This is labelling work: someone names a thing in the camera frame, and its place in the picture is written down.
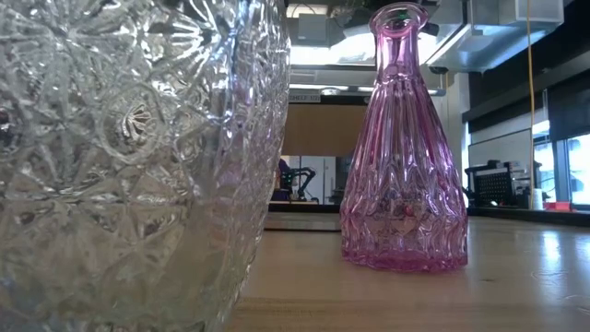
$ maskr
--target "wall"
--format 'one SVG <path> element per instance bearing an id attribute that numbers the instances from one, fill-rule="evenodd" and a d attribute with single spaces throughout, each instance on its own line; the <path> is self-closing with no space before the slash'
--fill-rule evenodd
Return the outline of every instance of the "wall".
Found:
<path id="1" fill-rule="evenodd" d="M 528 170 L 531 160 L 530 130 L 485 140 L 469 147 L 471 167 L 485 165 L 488 160 L 516 161 L 517 169 Z"/>
<path id="2" fill-rule="evenodd" d="M 548 120 L 548 114 L 545 111 L 538 110 L 535 112 L 535 124 Z M 475 133 L 471 133 L 471 143 L 479 143 L 499 136 L 508 135 L 517 131 L 525 130 L 531 127 L 531 114 L 519 115 L 500 124 L 495 124 Z"/>
<path id="3" fill-rule="evenodd" d="M 366 105 L 291 104 L 282 153 L 290 156 L 349 155 L 357 144 L 366 109 Z"/>

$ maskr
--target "black machine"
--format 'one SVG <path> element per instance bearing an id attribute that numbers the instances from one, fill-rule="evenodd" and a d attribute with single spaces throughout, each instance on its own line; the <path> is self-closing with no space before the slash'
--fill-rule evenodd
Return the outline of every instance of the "black machine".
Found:
<path id="1" fill-rule="evenodd" d="M 303 184 L 299 186 L 297 189 L 297 200 L 300 202 L 306 202 L 307 198 L 305 198 L 305 188 L 310 183 L 310 181 L 315 177 L 315 171 L 309 167 L 303 167 L 300 169 L 290 169 L 287 172 L 283 172 L 280 175 L 280 187 L 287 188 L 289 190 L 289 196 L 293 194 L 293 179 L 296 177 L 301 178 L 301 176 L 305 176 L 305 181 Z M 319 203 L 319 199 L 312 197 L 312 201 Z"/>
<path id="2" fill-rule="evenodd" d="M 474 208 L 528 208 L 531 178 L 518 177 L 518 164 L 489 160 L 487 165 L 465 169 L 469 187 L 464 193 Z M 535 162 L 535 174 L 541 164 Z"/>

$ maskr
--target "wooden table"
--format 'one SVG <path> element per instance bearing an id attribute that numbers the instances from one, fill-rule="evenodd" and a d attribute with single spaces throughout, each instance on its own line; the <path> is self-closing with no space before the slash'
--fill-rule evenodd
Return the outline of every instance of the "wooden table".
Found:
<path id="1" fill-rule="evenodd" d="M 266 231 L 229 331 L 590 331 L 590 230 L 473 218 L 469 265 L 356 267 L 335 232 Z"/>
<path id="2" fill-rule="evenodd" d="M 266 217 L 265 230 L 340 231 L 340 217 L 337 213 L 271 212 Z"/>

